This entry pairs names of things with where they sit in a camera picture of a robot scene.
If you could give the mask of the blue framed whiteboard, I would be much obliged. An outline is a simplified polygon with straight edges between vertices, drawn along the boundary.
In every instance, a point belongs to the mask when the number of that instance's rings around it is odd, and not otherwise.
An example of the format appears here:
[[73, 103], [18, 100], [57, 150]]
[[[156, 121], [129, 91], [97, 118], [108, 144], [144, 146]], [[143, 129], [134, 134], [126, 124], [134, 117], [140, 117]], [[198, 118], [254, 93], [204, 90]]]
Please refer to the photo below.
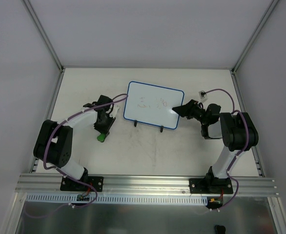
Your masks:
[[124, 119], [170, 130], [177, 128], [179, 115], [172, 108], [183, 104], [184, 91], [131, 81], [127, 95]]

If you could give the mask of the green black whiteboard eraser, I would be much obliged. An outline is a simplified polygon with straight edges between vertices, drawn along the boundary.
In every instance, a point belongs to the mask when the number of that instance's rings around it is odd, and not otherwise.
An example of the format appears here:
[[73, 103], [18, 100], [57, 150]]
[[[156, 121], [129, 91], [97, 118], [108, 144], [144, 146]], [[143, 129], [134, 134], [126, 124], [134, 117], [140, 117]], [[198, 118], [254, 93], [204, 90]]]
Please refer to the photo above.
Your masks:
[[99, 134], [97, 136], [97, 141], [99, 141], [101, 143], [103, 143], [105, 141], [105, 139], [106, 139], [106, 134]]

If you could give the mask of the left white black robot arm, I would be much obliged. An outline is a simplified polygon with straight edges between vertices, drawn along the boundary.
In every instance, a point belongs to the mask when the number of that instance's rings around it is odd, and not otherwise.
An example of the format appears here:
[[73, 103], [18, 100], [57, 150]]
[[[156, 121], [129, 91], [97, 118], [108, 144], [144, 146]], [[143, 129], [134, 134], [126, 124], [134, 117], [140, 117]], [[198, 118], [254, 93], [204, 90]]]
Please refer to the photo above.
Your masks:
[[[144, 135], [137, 130], [118, 128], [113, 139], [105, 143], [109, 131], [116, 120], [117, 103], [127, 99], [120, 94], [113, 99], [101, 95], [98, 101], [87, 103], [74, 115], [56, 122], [45, 120], [41, 126], [34, 147], [34, 157], [43, 162], [46, 170], [56, 170], [77, 190], [93, 185], [89, 169], [108, 174], [134, 174], [140, 168], [150, 167], [153, 171], [159, 158], [169, 159], [177, 153], [173, 137], [163, 135]], [[87, 160], [87, 167], [79, 164], [72, 156], [74, 133], [92, 128], [99, 132], [97, 141], [78, 151], [78, 156]]]

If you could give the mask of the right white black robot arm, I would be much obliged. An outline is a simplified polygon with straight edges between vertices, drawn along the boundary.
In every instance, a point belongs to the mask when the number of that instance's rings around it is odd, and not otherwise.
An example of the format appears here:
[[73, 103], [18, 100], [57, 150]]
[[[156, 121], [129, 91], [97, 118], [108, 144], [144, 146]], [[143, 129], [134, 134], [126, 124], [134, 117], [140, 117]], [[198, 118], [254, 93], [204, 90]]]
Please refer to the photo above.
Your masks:
[[204, 139], [221, 139], [223, 149], [213, 166], [203, 178], [189, 179], [191, 194], [232, 194], [230, 173], [243, 153], [256, 146], [258, 132], [246, 112], [235, 110], [222, 113], [221, 106], [210, 104], [206, 109], [198, 101], [191, 100], [185, 105], [173, 107], [180, 117], [196, 119], [201, 124]]

